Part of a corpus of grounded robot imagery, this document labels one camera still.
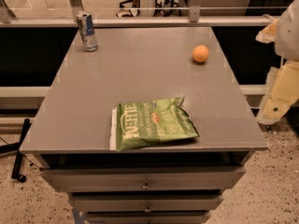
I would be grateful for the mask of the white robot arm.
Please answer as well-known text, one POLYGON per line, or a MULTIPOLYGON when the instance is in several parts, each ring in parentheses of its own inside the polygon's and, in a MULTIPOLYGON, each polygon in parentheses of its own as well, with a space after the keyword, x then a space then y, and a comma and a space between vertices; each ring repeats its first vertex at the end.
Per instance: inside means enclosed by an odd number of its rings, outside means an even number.
POLYGON ((275 53, 281 57, 280 68, 271 67, 266 78, 266 92, 256 117, 263 125, 281 120, 299 100, 299 0, 294 0, 278 20, 263 28, 256 40, 275 43, 275 53))

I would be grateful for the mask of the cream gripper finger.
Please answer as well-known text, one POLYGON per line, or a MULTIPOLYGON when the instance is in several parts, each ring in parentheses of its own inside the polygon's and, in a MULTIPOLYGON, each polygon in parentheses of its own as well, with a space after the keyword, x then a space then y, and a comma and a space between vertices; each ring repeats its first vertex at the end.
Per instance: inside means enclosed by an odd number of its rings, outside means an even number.
POLYGON ((280 68, 271 67, 256 119, 263 125, 281 120, 299 100, 299 62, 287 61, 280 68))
POLYGON ((261 43, 269 44, 276 41, 278 20, 269 14, 263 16, 270 21, 255 37, 255 40, 261 43))

